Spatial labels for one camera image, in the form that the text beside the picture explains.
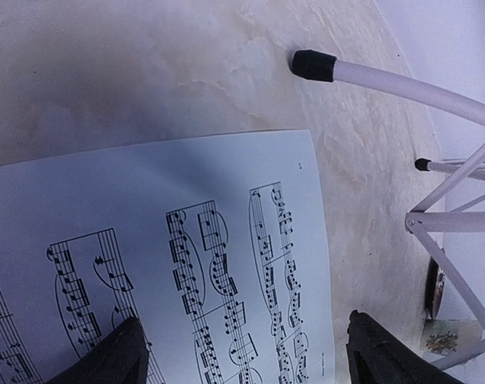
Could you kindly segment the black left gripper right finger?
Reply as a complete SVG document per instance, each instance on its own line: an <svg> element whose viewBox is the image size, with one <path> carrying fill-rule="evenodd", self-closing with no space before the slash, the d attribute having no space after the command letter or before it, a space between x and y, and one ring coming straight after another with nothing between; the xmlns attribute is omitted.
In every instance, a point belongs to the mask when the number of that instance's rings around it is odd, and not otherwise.
<svg viewBox="0 0 485 384"><path fill-rule="evenodd" d="M347 359L352 383L458 383L443 371L472 355L451 354L437 367L419 357L369 314L353 310L347 328Z"/></svg>

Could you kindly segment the white sheet music page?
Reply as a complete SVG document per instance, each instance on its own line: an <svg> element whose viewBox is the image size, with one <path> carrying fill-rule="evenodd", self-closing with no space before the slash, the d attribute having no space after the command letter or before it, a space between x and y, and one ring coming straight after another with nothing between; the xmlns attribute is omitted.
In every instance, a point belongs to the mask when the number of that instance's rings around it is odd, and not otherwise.
<svg viewBox="0 0 485 384"><path fill-rule="evenodd" d="M149 383L332 383L311 133L0 167L0 383L42 383L138 319Z"/></svg>

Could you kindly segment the white perforated music stand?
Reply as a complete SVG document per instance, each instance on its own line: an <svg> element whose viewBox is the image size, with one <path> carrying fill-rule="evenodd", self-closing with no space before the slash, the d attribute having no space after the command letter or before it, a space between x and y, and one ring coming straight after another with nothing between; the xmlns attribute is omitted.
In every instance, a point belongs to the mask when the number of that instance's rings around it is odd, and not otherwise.
<svg viewBox="0 0 485 384"><path fill-rule="evenodd" d="M392 94L464 118L485 127L485 104L455 92L400 74L337 59L316 50L297 50L290 60L291 72L306 80L345 82ZM485 201L485 194L453 209L432 212L431 208L467 178L485 182L485 143L468 158L432 161L415 160L422 172L445 174L445 180L405 217L405 227L413 234L456 288L460 297L485 331L485 306L470 288L453 262L432 238L433 233L485 233L485 211L472 208ZM433 362L441 370L462 365L485 353L485 338L468 348Z"/></svg>

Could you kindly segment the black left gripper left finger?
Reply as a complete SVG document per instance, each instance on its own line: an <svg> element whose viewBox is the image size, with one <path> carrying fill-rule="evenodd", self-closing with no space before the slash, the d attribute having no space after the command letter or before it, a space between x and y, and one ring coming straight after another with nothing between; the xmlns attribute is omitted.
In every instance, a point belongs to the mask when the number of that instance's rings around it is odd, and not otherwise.
<svg viewBox="0 0 485 384"><path fill-rule="evenodd" d="M50 383L145 383L149 351L142 324L128 318L73 366L49 380Z"/></svg>

